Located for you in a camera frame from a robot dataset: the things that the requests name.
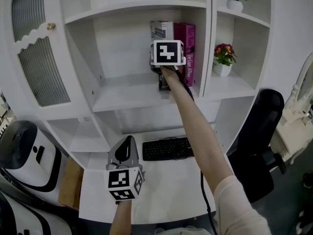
black keyboard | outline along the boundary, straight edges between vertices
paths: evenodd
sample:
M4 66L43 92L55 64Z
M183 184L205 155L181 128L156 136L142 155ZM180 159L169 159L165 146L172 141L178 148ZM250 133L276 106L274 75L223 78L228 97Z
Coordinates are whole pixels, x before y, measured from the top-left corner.
M187 138L166 139L142 144L142 158L145 161L185 159L193 157Z

forearm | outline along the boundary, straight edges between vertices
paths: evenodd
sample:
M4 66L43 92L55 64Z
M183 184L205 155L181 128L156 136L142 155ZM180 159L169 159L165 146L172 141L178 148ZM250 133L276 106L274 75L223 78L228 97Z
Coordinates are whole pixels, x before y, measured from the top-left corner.
M162 72L175 98L196 161L211 191L214 192L219 182L233 173L225 160L214 131L188 92L177 80L176 75L171 74L172 71L165 71L162 68Z
M110 235L130 235L132 201L121 201L117 206L114 220L110 229Z

white desk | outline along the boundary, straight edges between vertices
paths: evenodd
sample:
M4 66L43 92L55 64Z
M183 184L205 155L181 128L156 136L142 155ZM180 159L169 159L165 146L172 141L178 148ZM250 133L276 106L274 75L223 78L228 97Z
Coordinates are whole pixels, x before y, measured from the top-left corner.
M165 137L171 136L164 131L162 134ZM150 139L149 135L133 136L136 140L139 163L143 165L146 174L139 198L133 200L132 224L170 222L206 214L200 186L200 170L195 158L143 161L142 143ZM214 199L206 181L204 188L213 212ZM103 172L86 170L82 183L79 217L112 223L115 210L115 201L105 190Z

sleeve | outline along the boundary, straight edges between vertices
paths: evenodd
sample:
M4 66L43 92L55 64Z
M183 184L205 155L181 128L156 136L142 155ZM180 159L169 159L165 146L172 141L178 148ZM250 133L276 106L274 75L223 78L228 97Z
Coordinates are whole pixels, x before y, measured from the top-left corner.
M219 183L214 200L218 234L270 235L266 219L252 208L236 176L229 176Z

office chair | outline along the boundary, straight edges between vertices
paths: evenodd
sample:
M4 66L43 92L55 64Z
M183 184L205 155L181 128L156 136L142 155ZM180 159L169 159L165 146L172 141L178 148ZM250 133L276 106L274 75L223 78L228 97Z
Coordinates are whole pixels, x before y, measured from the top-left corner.
M282 95L274 90L260 92L239 135L237 149L228 156L238 180L242 183L248 200L253 203L274 189L270 170L278 166L284 174L286 166L279 154L269 145L284 108ZM273 162L266 162L263 155L270 154Z

